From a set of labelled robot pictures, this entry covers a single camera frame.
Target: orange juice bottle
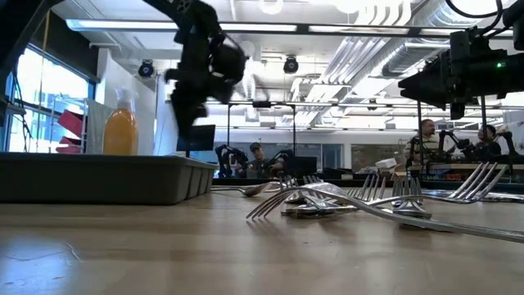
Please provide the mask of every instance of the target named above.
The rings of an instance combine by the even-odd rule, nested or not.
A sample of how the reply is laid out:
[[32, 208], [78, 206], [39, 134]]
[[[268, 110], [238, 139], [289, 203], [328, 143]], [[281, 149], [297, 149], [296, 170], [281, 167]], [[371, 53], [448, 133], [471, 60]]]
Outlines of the orange juice bottle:
[[138, 154], [138, 124], [134, 116], [136, 93], [117, 88], [116, 109], [106, 122], [104, 155], [136, 156]]

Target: man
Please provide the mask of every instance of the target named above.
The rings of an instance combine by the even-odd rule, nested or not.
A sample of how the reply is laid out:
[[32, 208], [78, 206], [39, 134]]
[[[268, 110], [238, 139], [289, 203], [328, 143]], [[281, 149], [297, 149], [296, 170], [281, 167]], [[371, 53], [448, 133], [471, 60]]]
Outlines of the man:
[[[425, 119], [422, 121], [422, 144], [424, 151], [424, 163], [427, 163], [430, 160], [430, 155], [436, 155], [439, 150], [439, 138], [435, 136], [435, 122], [430, 119]], [[412, 160], [413, 166], [419, 166], [420, 163], [420, 144], [418, 141], [414, 144], [413, 153], [411, 153], [411, 142], [406, 144], [404, 148], [404, 156], [408, 160]]]
[[491, 156], [500, 156], [502, 148], [499, 143], [495, 142], [495, 136], [497, 135], [497, 129], [493, 125], [486, 125], [488, 138], [484, 139], [484, 130], [481, 128], [478, 130], [478, 143], [477, 148], [488, 146], [488, 153]]
[[267, 167], [269, 159], [265, 158], [264, 150], [260, 143], [252, 143], [249, 149], [255, 159], [247, 164], [247, 178], [267, 179], [275, 176], [279, 171], [284, 170], [284, 162], [280, 160], [277, 160], [276, 163]]

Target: ceiling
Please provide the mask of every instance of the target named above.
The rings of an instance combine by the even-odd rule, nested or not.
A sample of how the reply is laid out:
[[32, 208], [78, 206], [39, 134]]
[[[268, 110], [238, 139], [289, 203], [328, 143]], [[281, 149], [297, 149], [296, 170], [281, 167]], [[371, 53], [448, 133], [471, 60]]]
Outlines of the ceiling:
[[[280, 23], [310, 23], [310, 24], [354, 24], [362, 22], [363, 11], [347, 14], [341, 12], [336, 3], [344, 2], [343, 0], [283, 0], [282, 10], [276, 14], [264, 12], [261, 1], [258, 0], [205, 0], [216, 11], [221, 21], [258, 21], [258, 22], [280, 22]], [[267, 7], [277, 6], [276, 2], [266, 1]], [[412, 0], [403, 2], [403, 0], [367, 0], [360, 1], [362, 8], [368, 8], [368, 14], [373, 11], [375, 25], [409, 25], [420, 24], [420, 21], [426, 21], [431, 17], [424, 18], [421, 13], [430, 11], [430, 4], [444, 2], [444, 0]], [[471, 13], [483, 13], [495, 9], [495, 0], [482, 0], [471, 4], [471, 0], [454, 0], [455, 4]], [[509, 5], [514, 0], [505, 1]], [[385, 7], [386, 14], [380, 15], [379, 7]], [[431, 13], [445, 9], [445, 7], [432, 7]], [[128, 1], [110, 1], [110, 0], [65, 0], [63, 3], [55, 6], [53, 11], [64, 19], [101, 19], [101, 20], [169, 20], [166, 16], [159, 13], [156, 9], [150, 7], [142, 0]], [[470, 20], [464, 24], [465, 20], [454, 20], [456, 25], [464, 27], [465, 25], [475, 25]], [[479, 26], [488, 25], [490, 20], [483, 20], [478, 23]], [[126, 70], [135, 74], [142, 59], [153, 59], [154, 65], [158, 72], [176, 66], [179, 59], [181, 46], [173, 42], [171, 33], [135, 33], [135, 32], [83, 32], [86, 38], [90, 39], [93, 44], [101, 48], [110, 48], [114, 58]], [[429, 57], [439, 50], [431, 49], [421, 50], [412, 54], [412, 49], [405, 49], [411, 57], [414, 57], [410, 64], [405, 68], [405, 72], [399, 75], [397, 79], [370, 79], [376, 76], [373, 71], [381, 69], [388, 65], [390, 61], [398, 54], [399, 49], [393, 47], [398, 39], [380, 39], [380, 38], [345, 38], [338, 36], [290, 36], [276, 34], [235, 34], [232, 36], [239, 43], [249, 42], [255, 47], [257, 57], [256, 62], [249, 65], [250, 73], [254, 74], [254, 79], [244, 81], [239, 85], [240, 90], [233, 95], [233, 100], [246, 100], [246, 96], [254, 99], [267, 99], [273, 101], [303, 101], [303, 102], [344, 102], [344, 103], [369, 103], [370, 99], [377, 99], [377, 103], [413, 104], [414, 102], [405, 98], [400, 98], [400, 91], [396, 87], [396, 81], [403, 76], [411, 75], [416, 72], [416, 65], [423, 58]], [[350, 47], [344, 47], [343, 42], [362, 43], [360, 47], [353, 47], [353, 52], [349, 52]], [[431, 43], [432, 40], [405, 40], [415, 43]], [[492, 42], [493, 48], [506, 48], [513, 51], [510, 42], [497, 41]], [[317, 85], [302, 83], [301, 78], [327, 79], [325, 82], [331, 83], [329, 75], [326, 75], [328, 66], [334, 65], [334, 61], [340, 61], [341, 52], [348, 52], [352, 57], [348, 62], [341, 63], [351, 69], [353, 72], [347, 77], [346, 85]], [[282, 71], [285, 57], [288, 55], [296, 56], [299, 62], [299, 70], [294, 75], [285, 75]], [[342, 68], [333, 74], [336, 79], [343, 80], [341, 74]], [[256, 89], [252, 95], [246, 95], [246, 84]], [[501, 103], [501, 101], [490, 100], [490, 104]], [[227, 113], [220, 113], [218, 106], [211, 107], [211, 113], [220, 116], [226, 116]], [[414, 109], [402, 109], [398, 107], [380, 108], [373, 111], [366, 111], [365, 108], [338, 108], [338, 107], [299, 107], [297, 108], [296, 123], [303, 126], [330, 125], [334, 127], [347, 128], [384, 128], [386, 124], [396, 124], [397, 128], [406, 128], [416, 126], [416, 114]], [[278, 124], [286, 125], [292, 123], [288, 120], [290, 113], [282, 110], [269, 110], [260, 113], [260, 122], [275, 121]], [[427, 108], [423, 114], [426, 117], [434, 118], [438, 121], [449, 120], [448, 114], [442, 110]], [[501, 121], [502, 111], [488, 111], [488, 116], [494, 122]], [[461, 124], [474, 124], [480, 122], [478, 111], [472, 111]]]

